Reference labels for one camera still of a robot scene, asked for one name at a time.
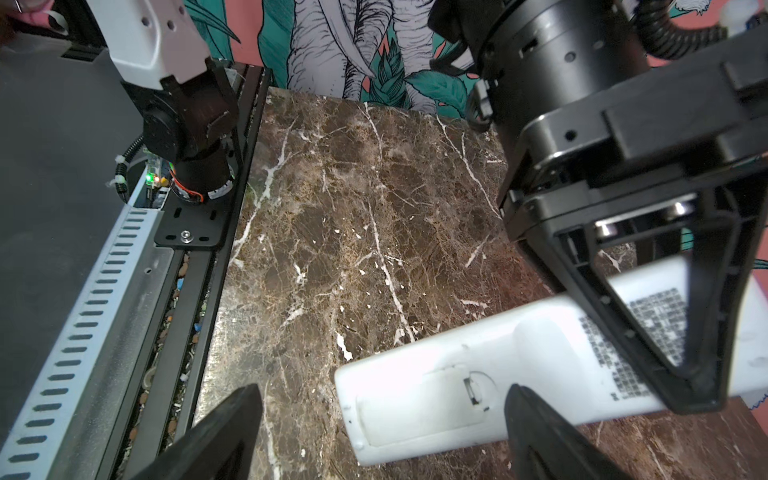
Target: tabletop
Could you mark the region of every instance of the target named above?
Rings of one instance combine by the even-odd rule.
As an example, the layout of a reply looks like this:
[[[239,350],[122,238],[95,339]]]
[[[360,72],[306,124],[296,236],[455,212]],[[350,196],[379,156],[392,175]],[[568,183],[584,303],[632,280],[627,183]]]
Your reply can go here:
[[[505,172],[464,121],[270,89],[196,414],[259,385],[251,478],[512,478],[505,442],[358,466],[333,384],[350,360],[551,295],[499,221]],[[637,479],[768,478],[740,399],[579,428]]]

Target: elephant leg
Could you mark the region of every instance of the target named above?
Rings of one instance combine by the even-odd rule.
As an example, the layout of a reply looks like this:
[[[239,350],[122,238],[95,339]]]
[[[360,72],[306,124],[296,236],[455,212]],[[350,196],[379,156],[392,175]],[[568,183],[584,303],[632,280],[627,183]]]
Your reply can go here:
[[[360,0],[354,24],[354,41],[362,59],[368,65],[381,45],[391,20],[392,4],[389,0]],[[354,64],[348,63],[345,76],[344,98],[359,100],[362,80],[366,74]]]
[[[429,9],[435,0],[392,0],[393,28],[397,34],[406,76],[429,70],[432,58],[432,30],[427,26]],[[428,114],[437,113],[435,101],[410,84],[406,85],[411,108]]]
[[[341,97],[347,59],[317,0],[296,0],[288,55],[290,90]]]

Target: black corrugated hose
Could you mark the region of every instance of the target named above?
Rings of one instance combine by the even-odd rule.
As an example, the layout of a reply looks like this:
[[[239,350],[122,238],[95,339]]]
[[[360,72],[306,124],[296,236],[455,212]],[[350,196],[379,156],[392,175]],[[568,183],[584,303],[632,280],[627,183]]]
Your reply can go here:
[[[640,0],[634,11],[637,34],[649,55],[677,60],[728,38],[728,29],[719,25],[692,29],[678,27],[670,18],[670,1]]]
[[[144,134],[141,134],[125,151],[123,161],[118,161],[118,165],[114,168],[114,189],[118,192],[118,196],[124,204],[128,203],[128,184],[125,178],[125,175],[128,173],[128,164],[134,159],[143,144]]]

